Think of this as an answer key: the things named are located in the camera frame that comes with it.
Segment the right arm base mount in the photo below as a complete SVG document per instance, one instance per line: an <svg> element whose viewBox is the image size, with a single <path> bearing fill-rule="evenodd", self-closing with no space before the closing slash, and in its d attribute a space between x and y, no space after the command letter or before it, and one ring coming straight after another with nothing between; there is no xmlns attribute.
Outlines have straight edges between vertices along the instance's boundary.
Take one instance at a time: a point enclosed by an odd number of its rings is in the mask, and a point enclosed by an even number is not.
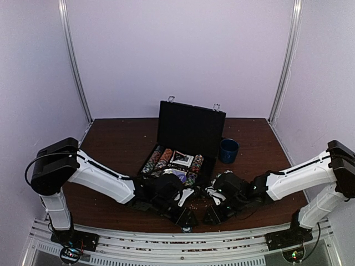
<svg viewBox="0 0 355 266"><path fill-rule="evenodd" d="M265 235L269 250L284 249L300 245L313 239L312 230L302 227L289 228Z"/></svg>

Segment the brown poker chip roll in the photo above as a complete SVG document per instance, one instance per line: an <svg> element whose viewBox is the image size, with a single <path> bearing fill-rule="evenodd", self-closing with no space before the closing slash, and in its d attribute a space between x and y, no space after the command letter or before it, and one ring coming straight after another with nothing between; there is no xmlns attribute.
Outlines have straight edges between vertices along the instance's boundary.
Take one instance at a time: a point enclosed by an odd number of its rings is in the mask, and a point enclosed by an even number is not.
<svg viewBox="0 0 355 266"><path fill-rule="evenodd" d="M173 151L171 149L165 149L162 156L160 157L159 162L168 163L172 154L173 154Z"/></svg>

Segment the dark blue mug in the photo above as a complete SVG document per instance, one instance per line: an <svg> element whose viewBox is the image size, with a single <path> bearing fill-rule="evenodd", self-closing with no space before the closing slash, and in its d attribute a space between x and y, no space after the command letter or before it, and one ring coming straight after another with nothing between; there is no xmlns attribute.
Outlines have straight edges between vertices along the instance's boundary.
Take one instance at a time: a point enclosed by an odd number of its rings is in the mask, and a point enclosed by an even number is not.
<svg viewBox="0 0 355 266"><path fill-rule="evenodd" d="M222 163L234 163L239 151L240 145L234 139L223 139L220 142L219 159Z"/></svg>

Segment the black poker case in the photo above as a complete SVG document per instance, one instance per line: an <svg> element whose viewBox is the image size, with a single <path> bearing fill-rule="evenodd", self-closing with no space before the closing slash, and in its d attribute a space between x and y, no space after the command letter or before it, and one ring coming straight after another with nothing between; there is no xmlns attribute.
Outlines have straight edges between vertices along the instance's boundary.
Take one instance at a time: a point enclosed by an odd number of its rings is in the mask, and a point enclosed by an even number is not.
<svg viewBox="0 0 355 266"><path fill-rule="evenodd" d="M141 173L141 171L154 150L161 145L173 152L176 150L194 157L196 155L204 157L194 185L188 188L201 186L210 178L214 170L219 155L225 118L225 112L221 111L218 105L208 109L173 101L161 101L156 144L138 174L144 177L158 178L152 175L154 169L149 173ZM172 171L175 175L185 173L187 176L189 169L190 167L172 164L169 160L161 175L164 172Z"/></svg>

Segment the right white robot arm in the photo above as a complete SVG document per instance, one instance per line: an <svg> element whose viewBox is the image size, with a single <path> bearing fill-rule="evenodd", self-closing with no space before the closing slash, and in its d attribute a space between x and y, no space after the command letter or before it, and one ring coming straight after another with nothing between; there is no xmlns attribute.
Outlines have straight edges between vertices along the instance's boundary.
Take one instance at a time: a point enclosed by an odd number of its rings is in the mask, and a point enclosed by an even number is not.
<svg viewBox="0 0 355 266"><path fill-rule="evenodd" d="M354 198L354 151L337 140L330 141L318 156L291 168L267 171L247 182L225 171L206 187L214 200L205 212L204 224L221 224L243 210L276 202L307 188L325 185L308 205L292 216L284 239L297 244L342 201Z"/></svg>

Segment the playing card deck box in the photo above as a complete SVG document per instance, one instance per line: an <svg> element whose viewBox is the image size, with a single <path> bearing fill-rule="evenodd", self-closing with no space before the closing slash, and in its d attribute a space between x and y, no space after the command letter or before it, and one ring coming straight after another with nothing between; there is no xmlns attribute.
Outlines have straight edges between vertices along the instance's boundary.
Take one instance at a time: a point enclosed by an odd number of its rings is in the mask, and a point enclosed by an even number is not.
<svg viewBox="0 0 355 266"><path fill-rule="evenodd" d="M179 165L182 167L190 167L193 160L194 160L194 156L187 155L187 154L184 154L184 155L185 155L185 158L182 161L174 161L174 162L170 162L170 163L175 164L175 165Z"/></svg>

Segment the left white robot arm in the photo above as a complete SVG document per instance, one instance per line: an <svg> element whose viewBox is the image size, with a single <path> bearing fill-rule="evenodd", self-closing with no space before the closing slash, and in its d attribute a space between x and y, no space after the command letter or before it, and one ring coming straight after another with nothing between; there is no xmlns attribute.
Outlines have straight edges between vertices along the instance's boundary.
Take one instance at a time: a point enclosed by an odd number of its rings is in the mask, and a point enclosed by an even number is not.
<svg viewBox="0 0 355 266"><path fill-rule="evenodd" d="M68 246L80 240L74 230L63 186L76 183L97 191L115 202L154 212L181 228L197 226L194 212L185 201L194 193L172 172L127 176L88 156L77 139L67 137L38 151L24 170L24 179L42 200L52 230Z"/></svg>

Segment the blue white poker chip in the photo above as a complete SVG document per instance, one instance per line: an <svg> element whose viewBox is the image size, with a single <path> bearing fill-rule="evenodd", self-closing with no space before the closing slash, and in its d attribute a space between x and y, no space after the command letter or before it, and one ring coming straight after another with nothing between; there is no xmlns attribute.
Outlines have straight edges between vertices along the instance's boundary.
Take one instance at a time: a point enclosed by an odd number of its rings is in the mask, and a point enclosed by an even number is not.
<svg viewBox="0 0 355 266"><path fill-rule="evenodd" d="M183 233L191 233L192 232L192 227L182 227L181 231Z"/></svg>

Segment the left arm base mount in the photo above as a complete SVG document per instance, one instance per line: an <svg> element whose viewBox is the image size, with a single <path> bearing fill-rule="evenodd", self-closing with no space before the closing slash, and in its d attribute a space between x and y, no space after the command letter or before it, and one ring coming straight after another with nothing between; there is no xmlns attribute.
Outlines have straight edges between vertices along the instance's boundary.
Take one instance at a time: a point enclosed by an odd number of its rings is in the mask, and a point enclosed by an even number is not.
<svg viewBox="0 0 355 266"><path fill-rule="evenodd" d="M69 248L95 252L99 236L95 233L70 228L66 231L52 229L51 241Z"/></svg>

